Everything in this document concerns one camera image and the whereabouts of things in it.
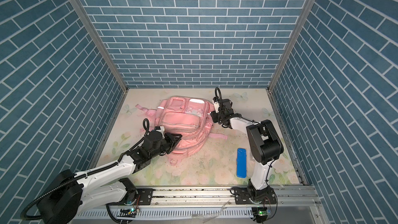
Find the pink student backpack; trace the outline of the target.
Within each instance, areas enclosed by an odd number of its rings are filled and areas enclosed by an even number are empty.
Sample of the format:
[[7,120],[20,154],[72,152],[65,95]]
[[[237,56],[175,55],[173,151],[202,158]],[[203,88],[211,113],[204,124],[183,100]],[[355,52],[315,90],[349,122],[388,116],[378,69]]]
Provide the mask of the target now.
[[172,166],[197,153],[208,138],[224,139],[220,133],[211,133],[213,120],[210,115],[215,110],[213,103],[184,96],[172,96],[163,100],[156,109],[148,109],[137,104],[150,121],[150,127],[163,126],[166,132],[182,135],[181,140],[167,158]]

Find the blue pencil case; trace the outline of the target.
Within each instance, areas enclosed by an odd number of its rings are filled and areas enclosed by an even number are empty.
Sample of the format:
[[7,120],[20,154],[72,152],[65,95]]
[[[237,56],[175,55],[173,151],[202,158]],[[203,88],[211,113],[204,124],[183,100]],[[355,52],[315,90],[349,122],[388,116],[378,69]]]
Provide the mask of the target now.
[[244,148],[237,149],[236,176],[239,178],[247,177],[247,151]]

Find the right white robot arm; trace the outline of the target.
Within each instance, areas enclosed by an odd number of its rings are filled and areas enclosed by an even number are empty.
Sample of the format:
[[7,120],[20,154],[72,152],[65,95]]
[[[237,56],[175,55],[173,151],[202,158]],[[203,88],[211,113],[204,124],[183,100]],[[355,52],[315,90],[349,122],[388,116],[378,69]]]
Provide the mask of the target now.
[[214,123],[224,128],[238,130],[248,136],[250,151],[256,161],[252,177],[248,181],[249,199],[254,202],[277,203],[274,189],[269,185],[268,176],[274,161],[284,152],[283,144],[269,120],[257,122],[242,117],[232,109],[232,102],[221,96],[213,98],[215,110],[210,113]]

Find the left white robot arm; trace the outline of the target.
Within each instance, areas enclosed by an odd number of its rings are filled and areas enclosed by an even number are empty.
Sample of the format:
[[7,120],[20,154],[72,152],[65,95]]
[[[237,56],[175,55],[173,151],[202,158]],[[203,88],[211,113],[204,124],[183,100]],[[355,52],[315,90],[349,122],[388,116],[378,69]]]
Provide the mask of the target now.
[[98,206],[136,205],[137,188],[128,176],[150,165],[152,158],[171,153],[181,138],[156,127],[113,162],[78,173],[63,171],[37,203],[41,219],[46,224],[67,224]]

